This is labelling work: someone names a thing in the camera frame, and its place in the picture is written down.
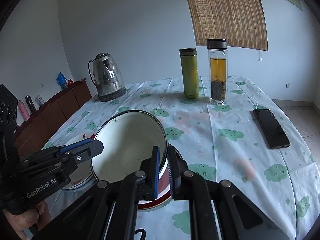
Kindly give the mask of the person's left hand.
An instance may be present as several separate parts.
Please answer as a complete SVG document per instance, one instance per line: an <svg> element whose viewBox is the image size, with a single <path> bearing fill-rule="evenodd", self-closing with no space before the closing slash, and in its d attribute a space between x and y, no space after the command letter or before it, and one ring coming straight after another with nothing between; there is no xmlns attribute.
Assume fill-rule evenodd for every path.
<svg viewBox="0 0 320 240"><path fill-rule="evenodd" d="M25 229L37 224L38 230L41 230L51 221L48 204L45 200L36 204L33 209L25 211L25 213L17 216L12 215L7 210L3 210L3 213L20 239L25 240L30 240L24 232Z"/></svg>

